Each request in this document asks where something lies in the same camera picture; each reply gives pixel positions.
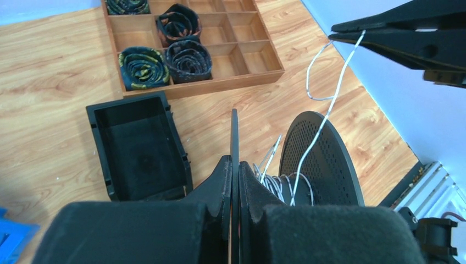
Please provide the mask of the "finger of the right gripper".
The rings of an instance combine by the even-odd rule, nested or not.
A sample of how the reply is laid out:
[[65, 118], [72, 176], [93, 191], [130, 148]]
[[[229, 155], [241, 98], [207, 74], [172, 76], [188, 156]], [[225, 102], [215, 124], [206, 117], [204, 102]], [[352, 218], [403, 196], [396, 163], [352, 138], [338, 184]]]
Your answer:
[[465, 88], [465, 30], [367, 30], [334, 33], [329, 39], [358, 43], [438, 85]]
[[459, 29], [465, 27], [465, 1], [410, 1], [383, 13], [335, 24], [334, 32], [372, 29], [416, 30], [425, 28]]

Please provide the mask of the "black cable spool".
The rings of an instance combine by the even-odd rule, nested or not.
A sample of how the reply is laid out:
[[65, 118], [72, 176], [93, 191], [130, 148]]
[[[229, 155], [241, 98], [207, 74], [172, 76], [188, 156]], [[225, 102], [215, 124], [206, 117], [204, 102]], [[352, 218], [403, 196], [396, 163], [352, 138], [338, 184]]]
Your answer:
[[298, 208], [315, 205], [364, 206], [359, 180], [339, 133], [322, 114], [308, 111], [292, 122], [280, 158], [274, 195], [253, 174], [247, 162], [239, 160], [237, 110], [232, 110], [231, 144], [231, 262], [251, 263], [251, 227], [257, 225], [265, 206]]

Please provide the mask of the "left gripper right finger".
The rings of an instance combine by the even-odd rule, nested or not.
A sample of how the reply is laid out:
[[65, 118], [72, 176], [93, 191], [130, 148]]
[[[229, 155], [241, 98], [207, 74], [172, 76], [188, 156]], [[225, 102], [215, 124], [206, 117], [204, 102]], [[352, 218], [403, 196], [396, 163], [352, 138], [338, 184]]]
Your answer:
[[408, 224], [385, 207], [288, 206], [238, 169], [243, 263], [423, 263]]

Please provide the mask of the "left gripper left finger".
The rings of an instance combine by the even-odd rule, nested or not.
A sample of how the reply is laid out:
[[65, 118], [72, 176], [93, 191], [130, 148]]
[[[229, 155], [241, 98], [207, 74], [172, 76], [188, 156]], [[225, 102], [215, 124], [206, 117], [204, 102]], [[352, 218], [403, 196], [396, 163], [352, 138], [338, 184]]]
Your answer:
[[73, 202], [34, 263], [227, 263], [232, 161], [177, 201]]

